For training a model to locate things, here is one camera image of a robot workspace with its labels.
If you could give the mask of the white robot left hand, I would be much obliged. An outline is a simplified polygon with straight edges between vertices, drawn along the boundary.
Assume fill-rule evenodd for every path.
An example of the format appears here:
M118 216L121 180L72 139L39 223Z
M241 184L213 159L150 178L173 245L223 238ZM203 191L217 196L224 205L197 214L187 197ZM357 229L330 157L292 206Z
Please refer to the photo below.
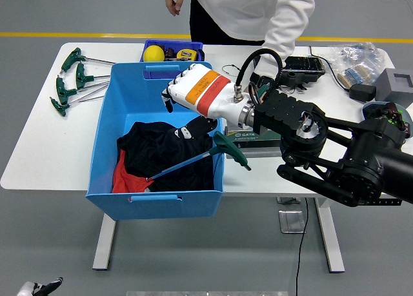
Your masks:
M58 277L56 280L48 283L48 284L40 284L37 282L25 282L17 296L48 296L52 292L54 292L60 285L63 283L63 278Z

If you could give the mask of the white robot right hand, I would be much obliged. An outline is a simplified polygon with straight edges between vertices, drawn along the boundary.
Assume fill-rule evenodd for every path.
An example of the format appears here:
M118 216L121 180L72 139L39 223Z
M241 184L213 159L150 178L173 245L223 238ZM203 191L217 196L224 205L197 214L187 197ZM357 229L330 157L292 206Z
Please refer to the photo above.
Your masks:
M169 112L177 103L207 119L222 118L240 128L249 125L252 115L250 95L242 86L199 63L191 64L171 80L161 97Z

